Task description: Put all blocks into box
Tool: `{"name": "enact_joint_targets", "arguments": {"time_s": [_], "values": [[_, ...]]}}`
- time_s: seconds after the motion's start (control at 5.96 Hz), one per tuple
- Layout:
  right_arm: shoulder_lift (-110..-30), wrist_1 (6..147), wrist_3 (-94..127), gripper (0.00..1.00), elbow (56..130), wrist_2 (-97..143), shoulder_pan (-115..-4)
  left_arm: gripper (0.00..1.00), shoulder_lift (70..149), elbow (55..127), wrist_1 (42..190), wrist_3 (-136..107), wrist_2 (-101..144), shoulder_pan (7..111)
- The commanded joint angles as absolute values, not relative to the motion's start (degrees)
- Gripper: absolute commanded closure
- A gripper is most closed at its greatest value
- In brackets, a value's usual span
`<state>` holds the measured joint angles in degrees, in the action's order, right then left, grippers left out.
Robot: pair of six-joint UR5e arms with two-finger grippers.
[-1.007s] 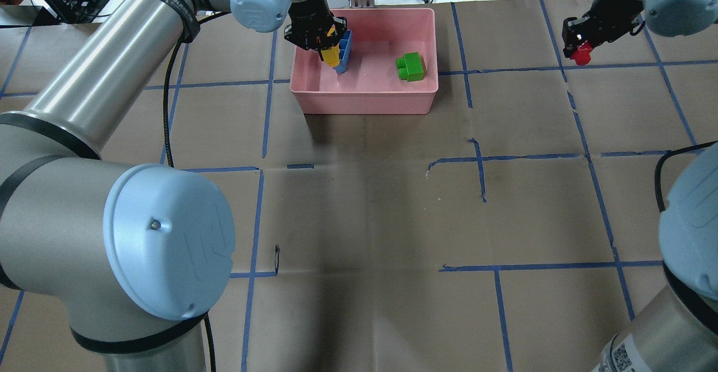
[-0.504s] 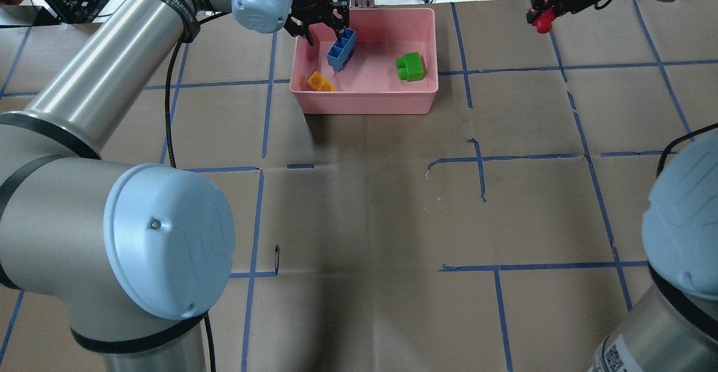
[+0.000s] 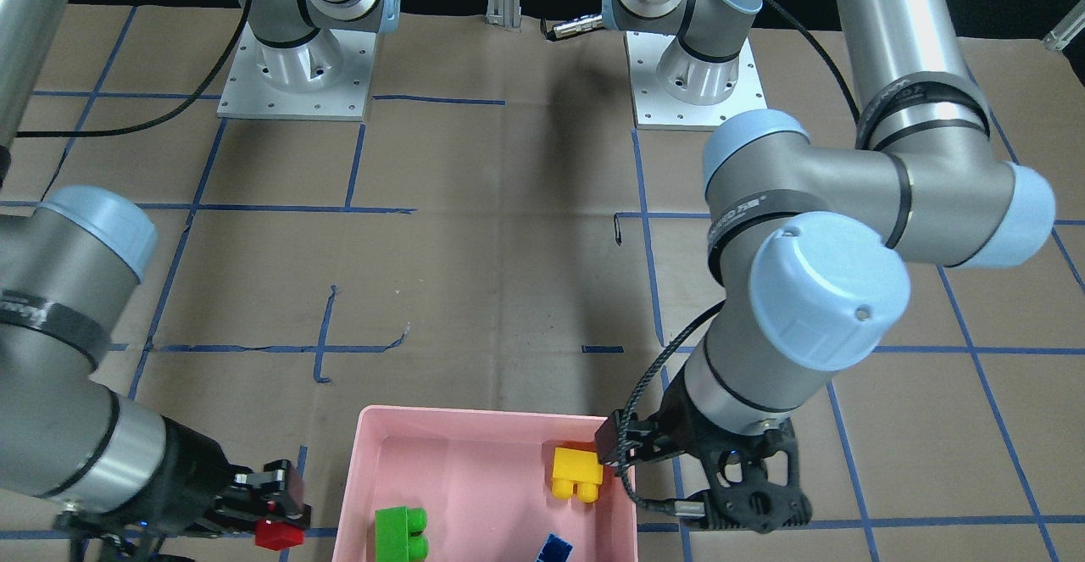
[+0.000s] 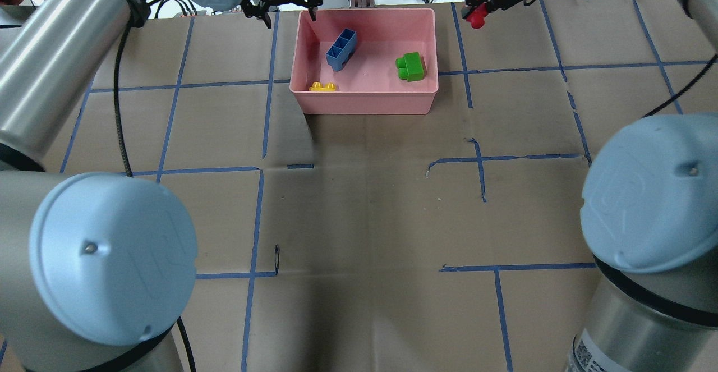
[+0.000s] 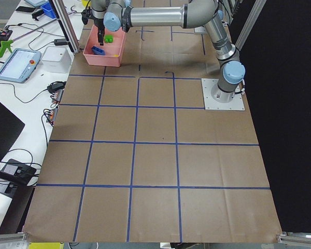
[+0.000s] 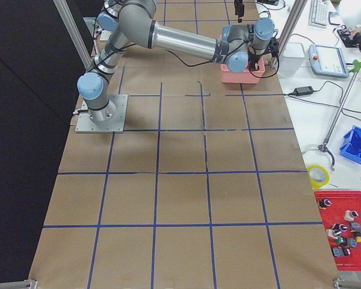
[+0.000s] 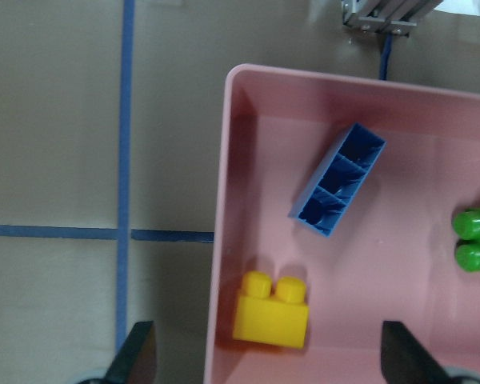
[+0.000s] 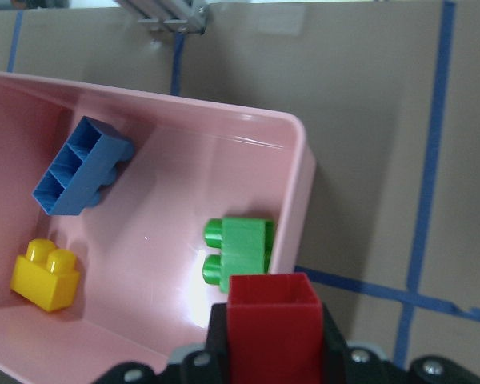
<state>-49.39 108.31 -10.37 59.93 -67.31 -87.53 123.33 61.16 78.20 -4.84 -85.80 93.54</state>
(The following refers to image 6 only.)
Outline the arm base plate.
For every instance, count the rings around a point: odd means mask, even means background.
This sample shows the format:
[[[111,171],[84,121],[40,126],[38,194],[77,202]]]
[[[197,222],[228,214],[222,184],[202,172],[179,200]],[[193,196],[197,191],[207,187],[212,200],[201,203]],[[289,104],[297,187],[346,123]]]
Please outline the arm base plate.
[[[90,110],[82,102],[75,132],[84,133],[123,133],[129,95],[109,95],[108,105],[99,111]]]

